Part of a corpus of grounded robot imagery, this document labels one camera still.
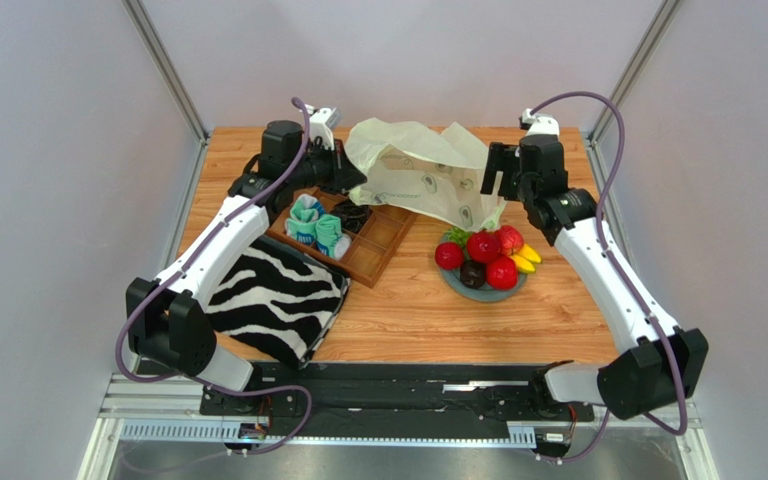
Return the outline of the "pale green plastic bag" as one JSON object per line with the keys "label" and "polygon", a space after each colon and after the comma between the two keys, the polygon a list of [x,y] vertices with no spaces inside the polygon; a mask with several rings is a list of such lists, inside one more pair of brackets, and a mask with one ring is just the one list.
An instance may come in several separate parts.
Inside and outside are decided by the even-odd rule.
{"label": "pale green plastic bag", "polygon": [[415,121],[371,118],[344,143],[367,178],[349,198],[357,205],[391,205],[468,232],[494,230],[506,201],[480,193],[488,146],[454,122],[438,133]]}

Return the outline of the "red ridged fruit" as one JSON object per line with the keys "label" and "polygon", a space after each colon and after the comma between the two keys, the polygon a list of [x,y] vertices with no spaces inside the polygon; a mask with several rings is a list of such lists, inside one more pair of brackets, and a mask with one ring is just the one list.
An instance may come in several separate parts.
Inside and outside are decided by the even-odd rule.
{"label": "red ridged fruit", "polygon": [[502,225],[494,232],[494,236],[500,245],[500,253],[504,256],[512,256],[524,247],[522,234],[510,225]]}

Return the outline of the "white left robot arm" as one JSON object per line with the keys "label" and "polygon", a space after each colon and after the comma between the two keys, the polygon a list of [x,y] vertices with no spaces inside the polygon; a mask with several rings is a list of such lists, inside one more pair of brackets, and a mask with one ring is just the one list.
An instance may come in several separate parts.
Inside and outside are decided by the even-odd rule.
{"label": "white left robot arm", "polygon": [[261,150],[195,242],[156,278],[133,280],[117,345],[185,376],[241,391],[254,368],[222,347],[217,332],[286,366],[312,359],[341,309],[348,274],[267,232],[298,191],[345,193],[365,176],[331,127],[269,123]]}

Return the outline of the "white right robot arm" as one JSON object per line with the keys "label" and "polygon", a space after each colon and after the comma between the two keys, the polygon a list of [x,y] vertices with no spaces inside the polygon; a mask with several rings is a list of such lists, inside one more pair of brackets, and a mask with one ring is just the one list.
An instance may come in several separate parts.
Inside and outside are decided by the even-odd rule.
{"label": "white right robot arm", "polygon": [[547,403],[602,405],[621,420],[676,404],[687,422],[709,344],[662,308],[615,250],[598,203],[568,185],[563,146],[555,134],[528,134],[518,144],[491,143],[481,192],[520,202],[579,275],[609,326],[618,356],[604,366],[564,361],[536,377]]}

